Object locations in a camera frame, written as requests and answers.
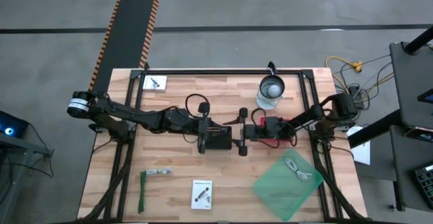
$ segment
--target wooden table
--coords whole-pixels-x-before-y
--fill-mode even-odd
[[[130,71],[114,69],[112,72],[108,93],[115,102],[124,103]],[[320,100],[336,92],[330,69],[313,68],[313,72]],[[286,84],[286,98],[280,101],[276,109],[268,111],[267,116],[292,118],[304,112],[300,83],[294,75],[281,77]],[[212,120],[218,123],[228,122],[236,118],[241,107],[247,107],[249,112],[257,108],[256,94],[262,78],[263,75],[169,75],[166,91],[143,92],[141,109],[161,110],[169,106],[184,108],[186,96],[201,93],[210,101]],[[307,89],[307,92],[311,105],[311,91]],[[195,111],[200,102],[199,98],[191,98],[189,107]],[[247,119],[247,123],[252,123],[250,118]],[[239,129],[237,125],[233,127],[233,138],[239,138]],[[195,138],[187,135],[187,139],[193,141]],[[108,134],[99,134],[94,147],[107,140]],[[115,145],[108,144],[92,156],[78,217],[89,213],[106,191],[112,171]],[[347,140],[335,140],[333,145],[349,150]],[[196,143],[185,142],[182,135],[154,135],[139,127],[123,221],[281,221],[253,193],[252,185],[291,146],[284,143],[279,149],[271,149],[259,142],[250,141],[247,141],[247,146],[247,157],[238,156],[236,147],[231,151],[208,150],[205,155],[201,155],[198,154]],[[296,151],[313,165],[309,137],[305,131],[298,132]],[[332,150],[331,156],[338,187],[355,209],[363,216],[367,216],[352,156],[341,150]],[[140,172],[164,167],[172,167],[174,173],[148,177],[145,185],[146,210],[138,214]],[[212,210],[190,208],[194,179],[213,181]],[[327,187],[326,195],[331,215],[335,216],[331,192]],[[114,197],[114,214],[117,209],[116,197],[118,198],[118,194]],[[317,190],[290,220],[323,220]]]

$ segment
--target transparent green folder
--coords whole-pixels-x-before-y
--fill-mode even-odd
[[[308,175],[303,181],[286,163],[289,158],[297,169]],[[296,150],[288,150],[253,185],[254,193],[283,221],[289,221],[304,201],[322,183],[323,177]]]

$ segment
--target white paper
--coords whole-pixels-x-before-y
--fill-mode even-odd
[[[210,210],[212,207],[212,181],[193,180],[191,209]]]
[[[356,133],[357,131],[360,131],[361,129],[363,129],[363,127],[355,125],[349,128],[349,130],[347,131],[347,136],[351,136],[352,134]],[[353,148],[351,151],[354,156],[354,161],[370,165],[370,141],[358,145],[357,147]]]
[[[165,90],[167,76],[147,75],[144,78],[143,89],[146,90]]]

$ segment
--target blue light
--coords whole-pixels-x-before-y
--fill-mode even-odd
[[[12,135],[14,133],[14,130],[12,129],[12,128],[7,128],[7,129],[5,129],[5,134],[6,135]]]

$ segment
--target orange and black striped edge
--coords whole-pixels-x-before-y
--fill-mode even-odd
[[[150,41],[152,40],[152,34],[154,33],[156,12],[158,11],[159,4],[160,0],[154,0],[152,10],[150,11],[149,24],[147,26],[146,36],[144,38],[143,51],[141,51],[140,56],[140,68],[144,68],[147,62],[147,55],[149,54]]]
[[[97,73],[99,71],[99,67],[101,66],[102,56],[104,55],[104,51],[106,50],[108,37],[110,36],[111,29],[113,27],[113,21],[114,21],[114,17],[116,17],[117,10],[119,8],[119,3],[120,3],[120,0],[117,0],[116,5],[114,6],[114,11],[113,11],[113,14],[111,15],[110,23],[108,24],[106,35],[105,35],[104,41],[102,43],[102,48],[101,48],[101,51],[100,51],[99,56],[97,58],[95,69],[93,70],[92,79],[91,79],[90,85],[89,85],[89,91],[92,91],[93,86],[95,85],[96,76],[97,76]]]

